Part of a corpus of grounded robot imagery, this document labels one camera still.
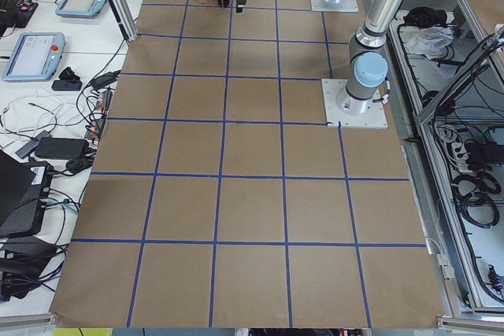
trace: metal bracket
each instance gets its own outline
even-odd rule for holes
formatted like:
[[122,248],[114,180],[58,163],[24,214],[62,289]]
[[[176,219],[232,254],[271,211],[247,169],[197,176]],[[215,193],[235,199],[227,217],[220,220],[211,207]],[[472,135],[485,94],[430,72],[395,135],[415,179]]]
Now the metal bracket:
[[[324,91],[325,118],[328,127],[359,127],[371,129],[387,128],[384,106],[381,102],[373,102],[371,108],[360,116],[352,116],[341,110],[336,104],[336,95],[347,84],[346,79],[322,79]],[[380,92],[376,90],[373,99],[379,99]]]
[[312,11],[323,12],[344,12],[356,13],[359,12],[357,0],[343,0],[339,4],[326,3],[323,0],[310,0],[312,4]]

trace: white cloth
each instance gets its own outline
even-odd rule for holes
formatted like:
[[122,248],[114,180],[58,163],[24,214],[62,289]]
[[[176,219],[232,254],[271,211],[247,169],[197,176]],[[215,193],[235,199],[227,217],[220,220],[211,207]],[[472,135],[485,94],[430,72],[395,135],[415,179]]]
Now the white cloth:
[[419,30],[405,45],[410,54],[423,54],[428,59],[444,57],[446,46],[454,40],[454,33],[450,28],[431,27]]

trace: blue tape line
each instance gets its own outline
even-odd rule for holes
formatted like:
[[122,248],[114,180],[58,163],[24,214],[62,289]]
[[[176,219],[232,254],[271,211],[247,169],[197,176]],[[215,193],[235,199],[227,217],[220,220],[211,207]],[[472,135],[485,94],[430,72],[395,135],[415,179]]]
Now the blue tape line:
[[175,239],[117,239],[117,238],[72,238],[78,243],[123,243],[123,244],[189,244],[204,246],[295,246],[295,247],[355,247],[359,248],[426,248],[423,243],[332,243],[332,242],[251,242],[243,240],[175,240]]
[[100,172],[95,171],[92,175],[124,175],[124,176],[169,176],[169,177],[210,177],[222,179],[286,179],[286,180],[317,180],[317,181],[388,181],[388,182],[408,182],[409,179],[391,178],[363,178],[363,177],[317,177],[317,176],[274,176],[274,175],[218,175],[208,173],[176,173],[176,172]]
[[222,139],[220,141],[220,156],[219,156],[219,178],[217,181],[217,203],[215,208],[215,224],[213,230],[213,252],[212,252],[212,275],[210,277],[210,305],[208,315],[208,327],[213,325],[213,303],[215,298],[215,270],[217,265],[217,239],[219,233],[219,213],[221,210],[221,189],[222,189],[222,170],[224,166],[224,148],[226,142],[226,112],[228,106],[228,85],[229,85],[229,62],[231,60],[231,33],[233,24],[233,7],[229,7],[229,30],[228,30],[228,54],[226,60],[226,80],[224,84],[224,108],[222,109]]
[[351,222],[352,222],[352,231],[354,232],[355,253],[357,255],[357,264],[358,264],[358,270],[359,270],[359,278],[361,281],[362,299],[364,301],[365,317],[368,322],[368,328],[371,328],[372,327],[371,314],[369,311],[368,294],[366,293],[366,290],[365,290],[364,272],[362,270],[361,252],[359,250],[357,227],[355,225],[354,207],[352,204],[352,195],[350,192],[350,180],[348,179],[347,159],[345,157],[345,146],[343,143],[343,133],[341,132],[341,124],[338,126],[338,136],[339,136],[339,148],[341,149],[341,157],[343,160],[343,172],[345,174],[346,195],[348,197],[350,218],[351,218]]
[[291,294],[291,261],[289,258],[289,226],[287,218],[287,184],[285,180],[285,141],[284,141],[284,108],[282,104],[282,68],[280,65],[280,28],[278,21],[278,0],[275,0],[275,29],[276,29],[276,63],[278,70],[278,99],[280,104],[280,151],[282,156],[282,198],[283,198],[283,234],[285,237],[285,277],[287,285],[287,315],[289,327],[294,326],[292,315]]
[[[186,7],[185,7],[185,10],[184,10],[184,13],[183,13],[182,26],[180,27],[179,43],[178,43],[177,50],[176,50],[175,62],[173,63],[172,74],[175,74],[175,72],[176,72],[176,66],[177,66],[178,60],[179,60],[180,46],[182,45],[182,34],[183,34],[183,28],[184,28],[184,25],[185,25],[185,20],[186,20],[186,17],[187,17],[187,4],[188,3],[189,3],[189,0],[186,0]],[[169,112],[170,101],[171,101],[171,98],[172,98],[173,81],[174,80],[175,80],[175,76],[172,76],[172,82],[171,82],[171,85],[170,85],[170,91],[169,91],[168,100],[166,102],[166,108],[165,108],[165,119],[168,118],[168,112]],[[149,203],[148,203],[148,206],[147,206],[146,217],[145,217],[145,221],[144,221],[144,224],[143,224],[142,244],[140,246],[139,260],[138,260],[138,263],[137,263],[137,266],[136,266],[135,281],[134,281],[133,289],[132,289],[132,297],[131,297],[131,300],[130,300],[130,307],[129,307],[129,311],[128,311],[128,320],[126,322],[126,327],[130,327],[131,324],[132,324],[133,309],[135,308],[136,291],[137,291],[137,286],[138,286],[138,281],[139,281],[139,276],[140,276],[140,270],[141,270],[141,267],[142,267],[143,249],[144,249],[144,246],[145,246],[146,233],[147,233],[147,228],[148,228],[148,225],[149,225],[149,218],[150,218],[150,210],[152,208],[152,201],[153,201],[153,198],[154,198],[154,190],[155,190],[155,187],[156,187],[156,180],[157,180],[156,173],[158,172],[159,163],[160,163],[160,160],[161,160],[161,153],[162,153],[162,148],[163,148],[163,141],[164,141],[164,138],[165,138],[165,132],[166,132],[166,121],[163,121],[163,128],[162,128],[162,132],[161,132],[161,138],[160,138],[159,147],[158,147],[158,150],[157,150],[157,158],[156,158],[156,165],[155,165],[155,169],[154,169],[154,177],[153,177],[153,180],[152,180],[152,187],[150,188]]]

